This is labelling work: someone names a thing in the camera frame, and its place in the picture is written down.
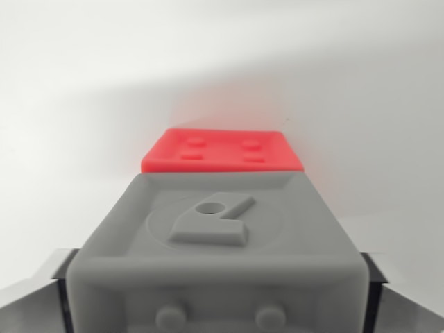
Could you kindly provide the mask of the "gripper left finger with black rubber pad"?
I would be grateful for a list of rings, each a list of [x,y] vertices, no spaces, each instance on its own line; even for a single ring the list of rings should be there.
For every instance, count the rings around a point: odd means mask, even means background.
[[[66,273],[76,253],[57,249],[34,275],[1,290],[2,332],[73,332]]]

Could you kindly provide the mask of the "gripper right finger with black rubber pad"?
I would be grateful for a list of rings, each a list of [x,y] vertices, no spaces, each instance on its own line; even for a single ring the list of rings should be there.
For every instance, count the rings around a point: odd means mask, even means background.
[[[370,284],[364,332],[442,332],[443,287],[410,280],[384,253],[366,253]]]

